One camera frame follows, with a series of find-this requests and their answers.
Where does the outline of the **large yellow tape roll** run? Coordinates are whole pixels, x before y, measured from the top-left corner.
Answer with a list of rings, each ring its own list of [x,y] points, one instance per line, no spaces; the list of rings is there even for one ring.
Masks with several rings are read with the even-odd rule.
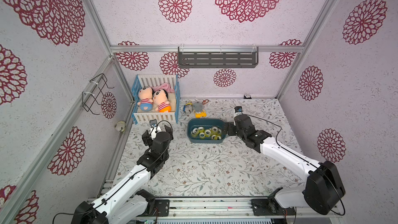
[[[204,134],[205,134],[206,137],[210,137],[211,134],[212,134],[211,129],[206,129],[206,130],[204,131]]]

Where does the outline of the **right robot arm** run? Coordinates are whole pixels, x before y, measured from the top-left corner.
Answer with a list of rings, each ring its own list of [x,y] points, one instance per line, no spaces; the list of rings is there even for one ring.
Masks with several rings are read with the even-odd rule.
[[[346,191],[334,163],[319,162],[283,145],[277,137],[257,130],[250,115],[235,116],[233,130],[247,147],[280,162],[305,182],[304,186],[273,191],[267,197],[272,208],[310,207],[327,215],[342,203]]]

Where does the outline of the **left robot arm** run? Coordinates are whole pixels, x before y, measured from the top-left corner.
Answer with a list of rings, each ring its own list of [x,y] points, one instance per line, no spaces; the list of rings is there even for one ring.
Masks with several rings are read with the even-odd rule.
[[[127,224],[134,217],[157,212],[155,196],[142,187],[164,166],[169,158],[173,131],[165,127],[156,134],[137,165],[110,191],[92,203],[83,202],[72,217],[73,224]]]

